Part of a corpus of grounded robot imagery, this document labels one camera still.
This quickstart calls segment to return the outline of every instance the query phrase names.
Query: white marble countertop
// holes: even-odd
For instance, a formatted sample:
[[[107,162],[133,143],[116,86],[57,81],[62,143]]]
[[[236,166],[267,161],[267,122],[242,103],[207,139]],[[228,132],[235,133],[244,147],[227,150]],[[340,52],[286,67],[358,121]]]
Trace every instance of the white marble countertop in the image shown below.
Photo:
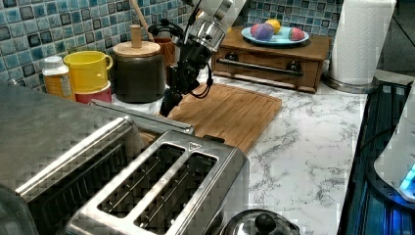
[[[250,207],[280,213],[301,234],[336,234],[366,95],[323,83],[316,94],[307,94],[218,76],[214,82],[282,100],[281,111],[248,153]],[[131,105],[113,98],[115,105],[149,114],[161,104]]]

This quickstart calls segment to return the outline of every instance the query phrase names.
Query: plate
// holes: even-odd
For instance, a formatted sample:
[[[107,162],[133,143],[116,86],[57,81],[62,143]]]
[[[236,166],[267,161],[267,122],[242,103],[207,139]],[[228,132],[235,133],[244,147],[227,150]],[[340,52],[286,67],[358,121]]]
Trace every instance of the plate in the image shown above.
[[[250,27],[246,27],[246,28],[242,29],[241,33],[245,38],[249,39],[252,42],[255,42],[255,43],[258,43],[258,44],[264,44],[264,45],[272,45],[272,46],[298,44],[298,43],[301,43],[301,42],[307,40],[310,37],[308,35],[308,33],[305,32],[304,33],[304,38],[302,40],[292,41],[292,40],[288,39],[290,29],[291,29],[290,27],[282,26],[280,31],[277,34],[274,34],[269,41],[261,41],[261,40],[257,40],[254,37],[252,37]]]

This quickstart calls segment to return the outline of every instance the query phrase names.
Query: yellow fruit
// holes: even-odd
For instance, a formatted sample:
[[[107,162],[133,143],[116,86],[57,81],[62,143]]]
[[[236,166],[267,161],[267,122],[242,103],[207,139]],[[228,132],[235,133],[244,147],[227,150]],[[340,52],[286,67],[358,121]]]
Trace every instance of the yellow fruit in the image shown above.
[[[274,34],[276,34],[277,32],[280,31],[281,29],[281,24],[280,22],[278,22],[275,19],[269,19],[268,21],[266,21],[266,23],[271,24],[272,27],[274,27]]]

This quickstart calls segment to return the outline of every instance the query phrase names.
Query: paper towel roll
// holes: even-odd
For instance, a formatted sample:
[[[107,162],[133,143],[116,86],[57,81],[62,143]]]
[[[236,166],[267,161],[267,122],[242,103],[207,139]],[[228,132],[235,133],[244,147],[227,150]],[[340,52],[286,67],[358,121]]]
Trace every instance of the paper towel roll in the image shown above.
[[[345,0],[332,50],[332,78],[355,85],[372,81],[395,4],[395,0]]]

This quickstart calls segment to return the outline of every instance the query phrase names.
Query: blue mosaic tile backsplash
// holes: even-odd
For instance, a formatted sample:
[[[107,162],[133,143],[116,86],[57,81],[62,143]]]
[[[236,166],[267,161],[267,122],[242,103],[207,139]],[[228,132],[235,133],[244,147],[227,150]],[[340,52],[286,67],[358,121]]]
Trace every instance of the blue mosaic tile backsplash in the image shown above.
[[[137,0],[148,24],[168,18],[187,22],[192,9],[181,0]],[[244,25],[280,20],[310,34],[334,36],[344,0],[250,0]],[[0,80],[45,91],[41,60],[99,50],[130,40],[138,24],[128,0],[0,0]]]
[[[146,22],[183,24],[191,8],[180,0],[138,0]],[[138,24],[128,0],[0,0],[0,80],[45,91],[41,60],[85,50],[111,54]]]

